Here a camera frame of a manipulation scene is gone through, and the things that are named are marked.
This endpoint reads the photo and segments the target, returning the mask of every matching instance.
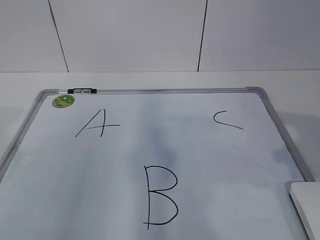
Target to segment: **tile grout line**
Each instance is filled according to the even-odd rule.
[[[60,40],[60,36],[59,36],[59,33],[58,33],[58,28],[57,28],[57,24],[56,24],[56,20],[55,20],[55,16],[54,16],[54,12],[52,11],[50,0],[48,0],[48,3],[49,3],[50,13],[51,13],[51,17],[52,17],[53,24],[54,24],[54,27],[55,27],[56,35],[58,36],[58,40],[59,40],[59,43],[60,43],[60,48],[61,48],[61,51],[62,51],[62,55],[63,55],[64,63],[65,63],[65,66],[66,66],[66,70],[69,73],[69,68],[68,68],[65,52],[64,52],[64,49],[63,49],[62,44],[61,44],[61,40]]]
[[[199,68],[200,68],[202,43],[204,41],[204,32],[205,32],[205,24],[206,24],[206,17],[207,17],[207,8],[208,8],[208,0],[206,0],[206,2],[205,2],[205,10],[204,10],[203,27],[202,27],[202,35],[201,35],[201,43],[200,43],[200,52],[199,52],[199,61],[198,61],[197,72],[199,72]]]

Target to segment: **white wall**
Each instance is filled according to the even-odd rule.
[[[46,0],[0,0],[0,72],[65,72]]]
[[[196,71],[206,0],[50,0],[70,72]],[[208,0],[200,71],[320,69],[320,0]],[[0,72],[66,72],[47,0],[0,1]]]
[[[320,0],[209,0],[201,71],[320,69]]]

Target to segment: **black marker writing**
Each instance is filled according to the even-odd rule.
[[[148,168],[161,168],[161,169],[165,169],[165,170],[169,171],[175,177],[175,184],[172,187],[169,187],[169,188],[166,188],[166,189],[150,190],[150,188],[149,188],[148,170],[147,170]],[[148,222],[144,222],[144,224],[147,224],[147,229],[149,229],[149,225],[165,225],[165,224],[168,224],[178,215],[179,210],[178,210],[178,206],[175,203],[175,201],[173,201],[172,198],[170,198],[169,196],[167,196],[164,193],[162,193],[162,191],[167,191],[167,190],[173,189],[178,184],[178,178],[171,170],[169,170],[168,168],[166,168],[164,166],[156,166],[156,165],[147,166],[147,167],[144,166],[144,170],[145,170],[146,180],[147,180],[147,185],[148,185],[148,200],[149,200],[149,204],[148,204]],[[168,220],[166,222],[160,222],[160,223],[150,222],[150,193],[160,194],[160,195],[166,197],[167,199],[169,199],[174,204],[174,206],[176,208],[176,213],[170,220]]]
[[[88,124],[101,112],[102,109],[100,109],[89,121],[86,125],[84,125],[84,127],[75,135],[75,138],[84,130],[84,129],[96,129],[96,128],[102,128],[101,134],[100,134],[100,138],[102,137],[102,135],[104,134],[104,130],[105,127],[113,127],[113,126],[119,126],[121,127],[121,125],[105,125],[106,124],[106,110],[103,109],[103,125],[102,126],[94,126],[94,127],[88,127],[86,128],[86,126],[88,126]]]
[[[223,122],[220,122],[220,121],[217,121],[217,120],[216,120],[216,115],[217,115],[217,114],[225,113],[226,111],[227,111],[227,110],[217,112],[217,113],[213,116],[213,120],[214,120],[216,123],[218,123],[218,124],[228,125],[228,126],[231,126],[231,127],[235,127],[235,128],[237,128],[237,129],[242,129],[242,130],[244,130],[242,127],[235,126],[235,125],[231,125],[231,124],[227,124],[227,123],[223,123]]]

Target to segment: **green round magnet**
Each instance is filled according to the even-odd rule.
[[[64,108],[67,108],[67,107],[71,106],[72,104],[74,104],[74,102],[75,102],[74,96],[61,95],[61,96],[56,97],[52,101],[52,105],[57,109],[64,109]]]

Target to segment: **whiteboard surface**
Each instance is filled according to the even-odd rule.
[[[48,96],[0,183],[3,239],[303,239],[285,183],[303,181],[252,93]],[[106,127],[80,129],[106,110]],[[242,129],[218,124],[216,119]],[[101,126],[102,111],[87,127]],[[144,166],[173,171],[179,213],[147,225]],[[175,179],[149,171],[150,189]],[[150,221],[175,213],[150,194]]]

